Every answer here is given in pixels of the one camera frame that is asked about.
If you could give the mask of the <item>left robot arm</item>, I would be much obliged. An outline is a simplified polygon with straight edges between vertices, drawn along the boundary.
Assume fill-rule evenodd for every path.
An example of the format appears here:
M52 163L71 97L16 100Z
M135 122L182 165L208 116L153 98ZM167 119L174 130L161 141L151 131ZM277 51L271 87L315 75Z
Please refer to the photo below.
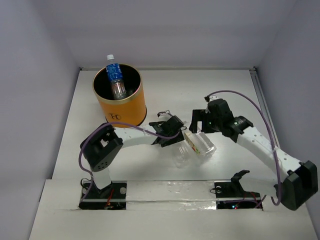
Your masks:
M97 173L107 171L122 148L173 145L184 140L183 127L183 121L176 115L165 121L150 122L144 127L120 121L103 123L80 144L78 164L90 175L87 191L93 190L101 198L110 194L110 175L99 176Z

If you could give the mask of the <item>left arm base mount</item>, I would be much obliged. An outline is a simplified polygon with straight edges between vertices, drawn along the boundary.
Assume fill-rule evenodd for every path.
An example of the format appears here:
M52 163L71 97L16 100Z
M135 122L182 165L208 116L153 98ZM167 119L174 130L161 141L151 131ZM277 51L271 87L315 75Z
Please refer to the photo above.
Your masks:
M81 196L78 207L81 210L125 210L127 208L127 182L116 181L103 189L98 189L91 181L82 178Z

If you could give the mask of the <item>clear unlabeled plastic bottle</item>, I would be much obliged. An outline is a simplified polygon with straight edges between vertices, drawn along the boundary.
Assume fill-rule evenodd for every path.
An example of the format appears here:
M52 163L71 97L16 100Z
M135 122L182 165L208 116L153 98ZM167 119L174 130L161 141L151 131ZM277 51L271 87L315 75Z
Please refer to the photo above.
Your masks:
M173 146L172 155L177 168L195 167L198 164L197 155L185 141L176 143Z

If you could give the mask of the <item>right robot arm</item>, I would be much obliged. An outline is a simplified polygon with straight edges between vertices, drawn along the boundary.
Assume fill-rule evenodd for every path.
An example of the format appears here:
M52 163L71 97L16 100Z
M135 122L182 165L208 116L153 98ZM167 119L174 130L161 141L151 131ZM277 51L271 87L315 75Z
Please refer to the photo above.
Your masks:
M263 136L244 116L234 116L221 98L208 102L205 109L194 109L189 130L196 133L198 123L205 134L221 133L247 149L276 175L267 187L267 195L277 198L287 209L295 211L318 192L318 170L311 162L290 156Z

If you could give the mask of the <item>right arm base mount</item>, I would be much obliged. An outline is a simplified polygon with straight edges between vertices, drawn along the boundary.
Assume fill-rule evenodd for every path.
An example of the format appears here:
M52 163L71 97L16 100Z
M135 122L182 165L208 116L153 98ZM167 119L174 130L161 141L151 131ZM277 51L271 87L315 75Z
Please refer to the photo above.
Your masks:
M230 180L215 182L209 191L216 196L217 210L260 209L263 210L262 197L258 192L245 191L240 180L249 170L241 170Z

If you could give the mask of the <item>blue label water bottle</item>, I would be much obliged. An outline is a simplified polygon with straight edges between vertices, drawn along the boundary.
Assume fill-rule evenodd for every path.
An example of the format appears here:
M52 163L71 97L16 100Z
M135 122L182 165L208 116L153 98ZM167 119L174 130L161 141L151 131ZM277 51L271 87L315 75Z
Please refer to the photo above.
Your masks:
M123 73L119 63L115 61L114 55L107 55L106 72L110 82L111 92L115 100L122 100L127 97L127 91L123 80Z

